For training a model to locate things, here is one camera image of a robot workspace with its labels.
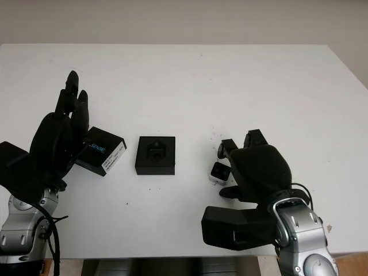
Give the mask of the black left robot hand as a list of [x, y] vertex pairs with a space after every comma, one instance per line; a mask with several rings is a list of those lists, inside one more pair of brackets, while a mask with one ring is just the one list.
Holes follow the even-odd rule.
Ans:
[[88, 131], [88, 95], [79, 90], [79, 76], [71, 71], [55, 110], [43, 118], [30, 146], [34, 173], [44, 186], [65, 191], [63, 178], [84, 149]]

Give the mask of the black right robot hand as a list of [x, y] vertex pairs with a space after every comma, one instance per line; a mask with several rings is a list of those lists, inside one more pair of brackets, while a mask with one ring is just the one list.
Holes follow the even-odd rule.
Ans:
[[260, 129], [248, 131], [242, 148], [232, 139], [221, 141], [217, 157], [228, 159], [235, 186], [219, 195], [240, 202], [262, 204], [291, 189], [290, 167], [280, 152], [269, 144]]

